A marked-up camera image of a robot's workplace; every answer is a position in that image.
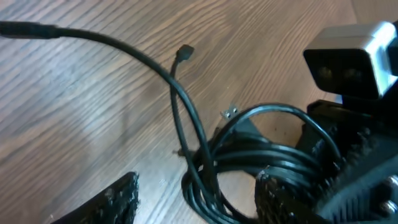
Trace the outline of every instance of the wooden table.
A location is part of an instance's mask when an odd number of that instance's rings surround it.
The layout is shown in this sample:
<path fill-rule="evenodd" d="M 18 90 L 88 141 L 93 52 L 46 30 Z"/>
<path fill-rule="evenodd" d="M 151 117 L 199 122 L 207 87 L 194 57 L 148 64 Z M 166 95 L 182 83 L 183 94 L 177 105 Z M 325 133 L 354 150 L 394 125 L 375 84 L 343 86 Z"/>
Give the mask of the wooden table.
<path fill-rule="evenodd" d="M 350 1 L 142 0 L 0 2 L 1 20 L 39 21 L 117 37 L 178 69 L 208 138 L 220 111 L 260 102 L 305 108 L 318 98 L 302 57 L 324 27 L 352 24 Z M 198 146 L 187 114 L 182 120 Z M 294 145 L 301 122 L 254 118 L 267 137 Z M 50 223 L 131 170 L 140 177 L 135 223 L 202 223 L 180 191 L 185 161 L 169 87 L 110 47 L 77 39 L 0 40 L 0 223 Z M 221 175 L 228 198 L 255 214 L 254 181 Z"/>

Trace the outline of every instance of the cable plug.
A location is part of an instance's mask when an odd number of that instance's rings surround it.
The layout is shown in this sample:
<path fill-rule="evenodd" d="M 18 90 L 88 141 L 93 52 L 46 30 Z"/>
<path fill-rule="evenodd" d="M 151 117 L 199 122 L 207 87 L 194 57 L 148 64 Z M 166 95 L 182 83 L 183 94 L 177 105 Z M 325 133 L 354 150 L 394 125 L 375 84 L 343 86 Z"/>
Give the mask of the cable plug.
<path fill-rule="evenodd" d="M 191 55 L 193 54 L 193 51 L 195 49 L 187 44 L 182 45 L 179 50 L 177 51 L 175 55 L 175 59 L 178 62 L 182 62 L 183 60 L 188 60 Z"/>
<path fill-rule="evenodd" d="M 14 21 L 0 21 L 0 36 L 12 39 L 52 39 L 60 37 L 57 26 Z"/>

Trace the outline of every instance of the silver camera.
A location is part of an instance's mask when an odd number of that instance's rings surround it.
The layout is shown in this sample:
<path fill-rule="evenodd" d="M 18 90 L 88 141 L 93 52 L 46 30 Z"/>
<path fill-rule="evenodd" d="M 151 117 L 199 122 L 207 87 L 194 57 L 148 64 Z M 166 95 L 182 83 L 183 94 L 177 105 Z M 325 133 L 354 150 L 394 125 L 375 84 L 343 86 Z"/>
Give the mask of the silver camera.
<path fill-rule="evenodd" d="M 376 100 L 397 80 L 388 51 L 396 38 L 390 22 L 329 27 L 307 46 L 304 57 L 319 89 Z"/>

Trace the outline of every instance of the black cable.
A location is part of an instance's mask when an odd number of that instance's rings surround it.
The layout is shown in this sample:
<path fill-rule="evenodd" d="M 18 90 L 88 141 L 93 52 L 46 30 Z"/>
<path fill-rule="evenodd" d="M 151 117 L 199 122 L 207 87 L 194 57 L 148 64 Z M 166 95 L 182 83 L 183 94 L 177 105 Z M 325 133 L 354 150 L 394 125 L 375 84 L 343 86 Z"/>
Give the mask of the black cable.
<path fill-rule="evenodd" d="M 255 223 L 237 211 L 224 197 L 217 181 L 217 174 L 243 170 L 256 176 L 267 172 L 284 185 L 285 189 L 301 200 L 313 200 L 313 183 L 323 178 L 321 165 L 316 160 L 294 148 L 274 144 L 270 140 L 253 134 L 233 134 L 232 130 L 250 116 L 281 111 L 298 116 L 311 126 L 332 149 L 336 161 L 341 156 L 331 137 L 300 109 L 282 104 L 264 104 L 249 108 L 233 118 L 213 140 L 207 142 L 198 113 L 181 85 L 175 81 L 177 65 L 189 58 L 193 48 L 185 45 L 177 52 L 171 75 L 157 62 L 128 44 L 111 37 L 77 29 L 63 29 L 55 26 L 30 22 L 0 22 L 0 35 L 10 38 L 51 39 L 76 37 L 93 40 L 115 47 L 157 72 L 170 85 L 172 113 L 182 151 L 188 164 L 188 171 L 182 179 L 184 199 L 194 211 L 209 223 Z M 183 134 L 176 96 L 181 99 L 193 123 L 200 148 L 194 155 L 188 148 Z"/>

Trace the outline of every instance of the cable connector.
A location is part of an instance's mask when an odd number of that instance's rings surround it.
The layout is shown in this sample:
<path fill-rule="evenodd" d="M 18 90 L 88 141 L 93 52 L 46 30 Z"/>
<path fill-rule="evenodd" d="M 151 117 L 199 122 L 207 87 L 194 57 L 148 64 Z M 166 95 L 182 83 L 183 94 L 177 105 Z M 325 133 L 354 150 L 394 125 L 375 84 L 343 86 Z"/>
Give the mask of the cable connector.
<path fill-rule="evenodd" d="M 59 38 L 58 27 L 35 22 L 0 22 L 0 36 L 12 39 Z"/>
<path fill-rule="evenodd" d="M 188 60 L 191 55 L 193 54 L 193 51 L 195 49 L 187 44 L 182 45 L 179 50 L 177 51 L 175 55 L 175 59 L 178 62 L 182 62 L 183 60 Z"/>

